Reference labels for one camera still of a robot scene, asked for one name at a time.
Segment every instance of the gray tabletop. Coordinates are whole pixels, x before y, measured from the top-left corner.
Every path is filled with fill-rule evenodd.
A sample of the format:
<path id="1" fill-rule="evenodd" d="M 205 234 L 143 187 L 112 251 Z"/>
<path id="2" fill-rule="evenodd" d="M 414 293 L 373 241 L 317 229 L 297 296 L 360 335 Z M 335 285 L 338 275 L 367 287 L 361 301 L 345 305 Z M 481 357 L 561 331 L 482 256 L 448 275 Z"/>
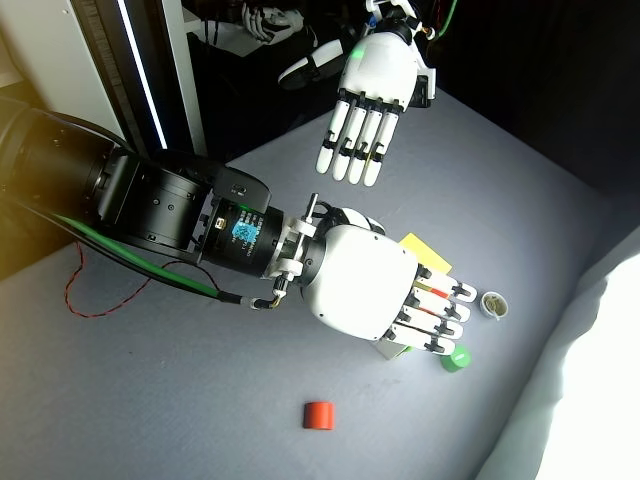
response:
<path id="1" fill-rule="evenodd" d="M 440 92 L 403 115 L 374 188 L 314 172 L 322 117 L 234 162 L 301 214 L 311 192 L 400 239 L 414 232 L 508 320 L 474 305 L 456 374 L 436 356 L 385 360 L 325 327 L 297 292 L 257 313 L 153 284 L 102 319 L 70 314 L 65 248 L 0 284 L 0 478 L 467 479 L 482 462 L 571 294 L 607 205 Z M 100 311 L 141 278 L 93 252 L 72 292 Z M 270 284 L 206 265 L 223 288 Z M 180 272 L 192 273 L 188 266 Z M 332 432 L 301 428 L 335 403 Z"/>

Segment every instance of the white cup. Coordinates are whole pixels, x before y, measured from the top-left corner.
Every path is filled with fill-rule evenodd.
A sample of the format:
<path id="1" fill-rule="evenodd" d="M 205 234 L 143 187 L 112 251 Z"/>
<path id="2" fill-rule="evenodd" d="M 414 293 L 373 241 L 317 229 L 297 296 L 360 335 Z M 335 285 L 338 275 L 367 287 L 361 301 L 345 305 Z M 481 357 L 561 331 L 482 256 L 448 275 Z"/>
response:
<path id="1" fill-rule="evenodd" d="M 509 304 L 498 292 L 487 292 L 480 297 L 480 310 L 487 317 L 500 321 L 509 313 Z"/>

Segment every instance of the yellow block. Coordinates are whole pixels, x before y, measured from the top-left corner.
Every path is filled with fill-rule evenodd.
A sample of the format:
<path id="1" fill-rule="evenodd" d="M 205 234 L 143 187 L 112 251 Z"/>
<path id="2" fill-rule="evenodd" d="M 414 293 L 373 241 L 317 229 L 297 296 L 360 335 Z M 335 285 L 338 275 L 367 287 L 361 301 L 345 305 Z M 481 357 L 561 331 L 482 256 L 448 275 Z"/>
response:
<path id="1" fill-rule="evenodd" d="M 415 253 L 416 257 L 418 257 L 418 261 L 425 267 L 432 268 L 433 270 L 437 270 L 445 274 L 451 271 L 451 265 L 426 243 L 420 240 L 415 234 L 407 234 L 407 236 L 400 242 L 400 245 Z"/>

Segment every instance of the led light strip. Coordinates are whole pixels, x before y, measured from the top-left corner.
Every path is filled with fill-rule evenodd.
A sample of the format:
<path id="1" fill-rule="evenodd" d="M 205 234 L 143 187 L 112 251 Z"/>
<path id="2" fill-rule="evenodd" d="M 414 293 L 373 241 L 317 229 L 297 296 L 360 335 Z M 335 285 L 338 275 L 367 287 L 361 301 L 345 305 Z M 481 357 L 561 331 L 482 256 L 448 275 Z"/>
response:
<path id="1" fill-rule="evenodd" d="M 151 90 L 149 89 L 149 82 L 147 82 L 147 75 L 144 72 L 144 66 L 142 65 L 142 59 L 140 58 L 140 52 L 138 51 L 138 44 L 136 43 L 136 37 L 133 35 L 133 28 L 131 27 L 131 20 L 129 19 L 129 12 L 124 4 L 125 0 L 118 0 L 118 7 L 120 7 L 120 14 L 122 15 L 122 21 L 124 22 L 124 29 L 127 32 L 127 38 L 129 39 L 129 45 L 133 52 L 133 59 L 136 62 L 138 68 L 138 75 L 142 81 L 142 89 L 147 97 L 147 104 L 149 110 L 151 110 L 151 116 L 153 117 L 153 123 L 156 126 L 156 133 L 160 139 L 160 145 L 162 148 L 167 148 L 167 141 L 164 139 L 164 132 L 162 131 L 162 125 L 160 125 L 160 119 L 158 118 L 158 112 L 156 111 L 156 104 L 151 96 Z"/>

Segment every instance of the green cable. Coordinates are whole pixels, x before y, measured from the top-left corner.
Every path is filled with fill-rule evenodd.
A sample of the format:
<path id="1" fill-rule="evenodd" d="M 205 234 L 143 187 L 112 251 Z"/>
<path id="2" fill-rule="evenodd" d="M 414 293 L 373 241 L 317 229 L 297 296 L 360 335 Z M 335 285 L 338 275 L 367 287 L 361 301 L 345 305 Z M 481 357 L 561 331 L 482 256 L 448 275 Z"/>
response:
<path id="1" fill-rule="evenodd" d="M 453 17 L 453 11 L 456 9 L 456 4 L 458 0 L 453 0 L 451 2 L 451 8 L 449 9 L 449 14 L 447 15 L 447 19 L 444 21 L 444 25 L 438 32 L 438 36 L 436 38 L 442 37 L 445 33 L 447 33 L 447 29 L 449 28 L 449 23 L 451 22 L 451 18 Z"/>
<path id="2" fill-rule="evenodd" d="M 148 260 L 145 260 L 144 258 L 139 257 L 132 251 L 126 249 L 125 247 L 120 245 L 118 242 L 108 237 L 105 237 L 104 235 L 101 235 L 100 233 L 96 232 L 94 229 L 92 229 L 91 227 L 88 227 L 84 223 L 78 222 L 77 220 L 73 220 L 71 218 L 63 217 L 61 215 L 56 215 L 56 217 L 62 220 L 63 222 L 67 223 L 68 225 L 72 226 L 76 230 L 81 231 L 87 237 L 90 237 L 92 240 L 99 243 L 103 247 L 111 250 L 113 253 L 117 254 L 121 258 L 128 260 L 129 262 L 137 265 L 138 267 L 146 271 L 152 272 L 168 280 L 173 280 L 174 282 L 180 283 L 182 285 L 191 287 L 207 295 L 212 295 L 214 297 L 217 297 L 218 294 L 220 293 L 218 290 L 216 290 L 215 288 L 211 288 L 208 285 L 204 285 L 200 282 L 196 282 L 195 280 L 192 280 L 189 277 L 184 277 L 182 275 L 170 272 L 168 270 L 158 267 L 157 265 L 154 265 Z"/>

